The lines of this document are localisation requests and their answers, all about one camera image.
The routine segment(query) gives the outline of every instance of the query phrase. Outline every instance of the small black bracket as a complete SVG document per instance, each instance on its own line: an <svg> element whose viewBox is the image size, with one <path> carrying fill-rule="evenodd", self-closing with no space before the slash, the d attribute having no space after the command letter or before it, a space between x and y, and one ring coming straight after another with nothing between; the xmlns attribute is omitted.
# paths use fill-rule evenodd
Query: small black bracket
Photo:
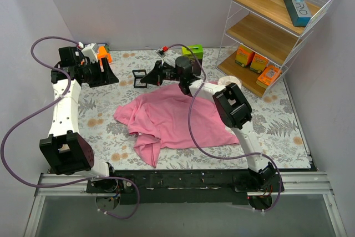
<svg viewBox="0 0 355 237"><path fill-rule="evenodd" d="M146 70L144 69L134 69L132 70L133 76L134 76L134 88L147 88L148 84L147 83L141 83L140 80L146 76Z"/></svg>

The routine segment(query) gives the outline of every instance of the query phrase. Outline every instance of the glass panel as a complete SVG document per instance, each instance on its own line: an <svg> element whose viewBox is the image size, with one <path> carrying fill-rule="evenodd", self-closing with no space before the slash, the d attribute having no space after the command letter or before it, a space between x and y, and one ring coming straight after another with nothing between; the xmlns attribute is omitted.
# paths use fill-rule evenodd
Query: glass panel
<svg viewBox="0 0 355 237"><path fill-rule="evenodd" d="M133 206L118 206L128 214ZM97 212L95 197L47 196L36 236L335 236L322 195L283 195L274 210L228 204L142 204L128 220Z"/></svg>

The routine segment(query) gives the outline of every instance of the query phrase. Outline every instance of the wooden shelf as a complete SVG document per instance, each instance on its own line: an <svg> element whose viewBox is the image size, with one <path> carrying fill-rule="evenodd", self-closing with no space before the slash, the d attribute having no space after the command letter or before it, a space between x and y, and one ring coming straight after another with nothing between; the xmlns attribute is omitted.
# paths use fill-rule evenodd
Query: wooden shelf
<svg viewBox="0 0 355 237"><path fill-rule="evenodd" d="M232 55L230 55L225 61L218 65L218 69L227 75L237 77L242 81L242 85L246 89L250 90L261 98L264 95L266 89L256 84L256 80L260 74L252 72L249 67L243 68L239 64L235 63L236 55L237 52L234 52Z"/></svg>
<svg viewBox="0 0 355 237"><path fill-rule="evenodd" d="M297 37L252 13L231 27L227 34L279 65L297 42Z"/></svg>
<svg viewBox="0 0 355 237"><path fill-rule="evenodd" d="M304 27L293 26L290 15L283 0L234 0L238 4L257 12L260 15L284 26L297 34L301 34ZM317 13L321 8L309 2L306 2L308 9L311 11L312 16Z"/></svg>

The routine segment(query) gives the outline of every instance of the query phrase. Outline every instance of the orange part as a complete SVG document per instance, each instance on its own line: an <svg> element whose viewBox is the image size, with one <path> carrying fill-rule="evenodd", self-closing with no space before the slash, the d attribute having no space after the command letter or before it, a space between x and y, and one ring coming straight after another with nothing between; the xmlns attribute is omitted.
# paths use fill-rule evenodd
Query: orange part
<svg viewBox="0 0 355 237"><path fill-rule="evenodd" d="M260 83L262 83L263 85L266 85L268 87L280 75L279 70L279 68L276 68L273 65L269 65L258 77L257 84L261 85Z"/></svg>
<svg viewBox="0 0 355 237"><path fill-rule="evenodd" d="M102 65L102 63L101 63L101 59L102 59L102 58L107 58L107 61L108 61L109 63L112 62L112 57L111 57L110 53L108 53L108 52L106 51L106 48L105 48L105 47L99 47L98 60L99 60L99 62L100 62L100 65Z"/></svg>

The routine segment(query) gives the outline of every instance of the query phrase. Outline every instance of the white wire shelf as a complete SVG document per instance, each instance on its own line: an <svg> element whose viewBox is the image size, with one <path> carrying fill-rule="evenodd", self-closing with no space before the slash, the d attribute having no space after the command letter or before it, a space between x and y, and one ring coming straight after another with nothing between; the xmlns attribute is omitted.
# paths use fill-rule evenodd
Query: white wire shelf
<svg viewBox="0 0 355 237"><path fill-rule="evenodd" d="M305 0L312 13L306 27L294 27L283 0L231 0L221 49L217 60L219 70L241 78L246 88L263 97L289 70L299 51L310 39L311 29L327 13L333 0ZM233 40L225 47L224 40ZM239 68L235 53L242 44L264 56L280 69L280 76L267 89L255 86L255 73Z"/></svg>

